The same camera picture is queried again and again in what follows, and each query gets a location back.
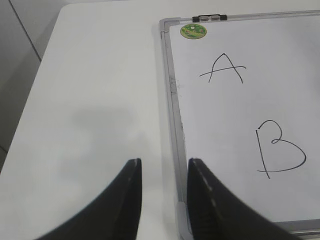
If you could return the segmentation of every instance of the black plastic piece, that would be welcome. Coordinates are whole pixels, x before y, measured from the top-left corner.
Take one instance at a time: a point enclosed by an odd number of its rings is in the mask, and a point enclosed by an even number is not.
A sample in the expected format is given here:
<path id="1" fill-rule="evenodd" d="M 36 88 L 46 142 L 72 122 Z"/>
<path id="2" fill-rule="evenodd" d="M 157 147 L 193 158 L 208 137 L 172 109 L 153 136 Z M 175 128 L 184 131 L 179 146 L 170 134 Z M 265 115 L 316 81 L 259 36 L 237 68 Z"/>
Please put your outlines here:
<path id="1" fill-rule="evenodd" d="M 228 16 L 226 14 L 222 14 L 222 15 L 219 15 L 220 16 L 220 20 L 221 21 L 227 21 L 228 20 Z"/>
<path id="2" fill-rule="evenodd" d="M 194 240 L 299 240 L 233 195 L 201 159 L 190 159 L 187 208 Z"/>
<path id="3" fill-rule="evenodd" d="M 193 23 L 199 23 L 200 22 L 200 17 L 211 17 L 211 16 L 219 16 L 220 21 L 228 20 L 228 16 L 226 14 L 211 14 L 211 15 L 193 16 L 192 17 L 192 22 Z"/>
<path id="4" fill-rule="evenodd" d="M 199 23 L 200 22 L 200 17 L 199 16 L 193 16 L 192 17 L 192 22 L 193 23 Z"/>
<path id="5" fill-rule="evenodd" d="M 142 165 L 129 160 L 76 216 L 38 240 L 135 240 L 142 205 Z"/>

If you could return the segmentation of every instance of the whiteboard clip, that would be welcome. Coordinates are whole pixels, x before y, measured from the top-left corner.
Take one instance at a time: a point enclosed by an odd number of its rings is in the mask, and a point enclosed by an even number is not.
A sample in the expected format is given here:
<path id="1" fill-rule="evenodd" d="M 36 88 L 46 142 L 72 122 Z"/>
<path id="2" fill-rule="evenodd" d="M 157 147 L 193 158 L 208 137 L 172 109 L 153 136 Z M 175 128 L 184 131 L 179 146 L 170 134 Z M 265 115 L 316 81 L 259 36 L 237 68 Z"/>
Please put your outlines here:
<path id="1" fill-rule="evenodd" d="M 199 16 L 192 17 L 193 23 L 211 22 L 211 21 L 226 21 L 226 20 L 228 20 L 228 16 L 225 14 L 199 15 Z"/>

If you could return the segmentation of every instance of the round sticker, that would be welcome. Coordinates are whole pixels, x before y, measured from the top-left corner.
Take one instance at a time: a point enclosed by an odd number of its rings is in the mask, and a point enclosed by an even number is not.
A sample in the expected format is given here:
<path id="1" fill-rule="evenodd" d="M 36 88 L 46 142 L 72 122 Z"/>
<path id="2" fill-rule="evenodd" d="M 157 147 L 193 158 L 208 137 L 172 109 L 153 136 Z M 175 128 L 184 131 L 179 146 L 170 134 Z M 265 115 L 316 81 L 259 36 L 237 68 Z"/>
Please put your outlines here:
<path id="1" fill-rule="evenodd" d="M 207 29 L 199 24 L 191 23 L 183 26 L 180 33 L 186 39 L 201 39 L 207 34 Z"/>

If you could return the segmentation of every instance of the black marker writing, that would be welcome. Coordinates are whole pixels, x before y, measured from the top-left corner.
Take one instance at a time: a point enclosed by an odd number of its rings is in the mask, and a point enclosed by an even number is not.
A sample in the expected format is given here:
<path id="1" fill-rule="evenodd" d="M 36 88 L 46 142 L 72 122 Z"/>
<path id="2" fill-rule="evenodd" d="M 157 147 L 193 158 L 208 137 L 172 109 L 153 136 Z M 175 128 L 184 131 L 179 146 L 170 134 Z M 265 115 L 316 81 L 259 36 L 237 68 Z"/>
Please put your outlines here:
<path id="1" fill-rule="evenodd" d="M 268 170 L 267 170 L 267 167 L 266 167 L 266 164 L 265 164 L 265 160 L 264 160 L 264 156 L 263 156 L 263 153 L 262 153 L 262 148 L 261 148 L 261 144 L 260 144 L 260 139 L 259 139 L 258 130 L 260 130 L 261 127 L 262 127 L 264 124 L 269 123 L 269 122 L 272 122 L 272 123 L 276 124 L 277 127 L 278 127 L 279 130 L 280 130 L 280 136 L 279 136 L 279 138 L 275 138 L 275 139 L 271 140 L 271 143 L 272 143 L 272 144 L 276 144 L 276 143 L 278 143 L 279 141 L 281 141 L 281 142 L 285 142 L 285 143 L 291 144 L 291 145 L 295 146 L 297 149 L 299 149 L 299 150 L 302 152 L 303 156 L 304 156 L 303 161 L 302 161 L 299 165 L 294 166 L 294 167 L 290 167 L 290 168 L 287 168 L 287 169 L 276 170 L 276 171 L 268 171 Z M 294 143 L 292 143 L 292 142 L 290 142 L 290 141 L 287 141 L 287 140 L 282 139 L 282 133 L 283 133 L 283 132 L 282 132 L 282 129 L 281 129 L 280 125 L 279 125 L 276 121 L 273 121 L 273 120 L 264 121 L 264 122 L 258 127 L 258 129 L 255 130 L 256 139 L 257 139 L 258 145 L 259 145 L 261 160 L 262 160 L 262 164 L 263 164 L 263 167 L 264 167 L 264 170 L 257 170 L 257 171 L 258 171 L 258 172 L 261 172 L 261 173 L 266 173 L 266 175 L 267 175 L 267 177 L 268 177 L 269 179 L 271 179 L 269 173 L 279 173 L 279 172 L 284 172 L 284 171 L 289 171 L 289 170 L 297 169 L 297 168 L 301 167 L 303 164 L 305 164 L 305 162 L 307 161 L 307 155 L 305 154 L 305 152 L 304 152 L 300 147 L 298 147 L 296 144 L 294 144 Z"/>
<path id="2" fill-rule="evenodd" d="M 217 62 L 222 56 L 225 56 L 225 57 L 228 59 L 228 61 L 229 61 L 230 64 L 231 64 L 231 67 L 226 67 L 226 68 L 214 70 L 215 65 L 216 65 L 216 62 Z M 236 74 L 238 74 L 238 76 L 239 76 L 239 78 L 240 78 L 240 80 L 241 80 L 241 83 L 243 84 L 244 81 L 242 80 L 242 77 L 240 76 L 239 72 L 237 71 L 237 68 L 247 69 L 245 66 L 234 66 L 234 64 L 232 63 L 232 61 L 231 61 L 230 58 L 228 57 L 228 55 L 225 54 L 225 53 L 222 53 L 222 54 L 214 61 L 213 65 L 212 65 L 211 71 L 206 72 L 206 73 L 204 73 L 204 74 L 201 74 L 199 77 L 202 77 L 202 76 L 204 76 L 204 75 L 210 74 L 210 78 L 209 78 L 209 83 L 210 83 L 213 73 L 218 72 L 218 71 L 222 71 L 222 70 L 233 69 L 233 70 L 236 72 Z"/>

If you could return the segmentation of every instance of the whiteboard frame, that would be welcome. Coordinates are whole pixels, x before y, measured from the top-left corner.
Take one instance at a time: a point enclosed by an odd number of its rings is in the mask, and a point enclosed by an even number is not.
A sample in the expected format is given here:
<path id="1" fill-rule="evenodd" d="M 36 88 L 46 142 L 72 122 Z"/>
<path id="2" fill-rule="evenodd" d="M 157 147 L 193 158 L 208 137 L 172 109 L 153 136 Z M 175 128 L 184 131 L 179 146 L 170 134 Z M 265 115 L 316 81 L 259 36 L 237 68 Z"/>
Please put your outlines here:
<path id="1" fill-rule="evenodd" d="M 302 16 L 320 16 L 320 10 L 309 11 L 289 11 L 273 13 L 257 13 L 244 15 L 228 15 L 227 20 L 220 20 L 218 15 L 212 18 L 204 18 L 198 23 L 218 23 L 225 21 L 243 21 L 255 19 L 275 19 L 292 18 Z M 177 221 L 180 236 L 184 240 L 192 240 L 192 233 L 187 211 L 187 176 L 188 166 L 185 149 L 185 136 L 183 132 L 182 120 L 180 115 L 179 100 L 177 93 L 174 61 L 171 49 L 170 27 L 193 23 L 193 18 L 165 18 L 160 21 L 160 33 L 162 42 L 162 53 L 164 61 L 164 72 L 166 82 L 166 93 L 169 110 L 169 125 L 171 135 L 171 146 L 173 153 L 174 173 L 177 189 Z M 288 222 L 275 222 L 285 230 L 303 238 L 320 237 L 320 219 L 300 220 Z"/>

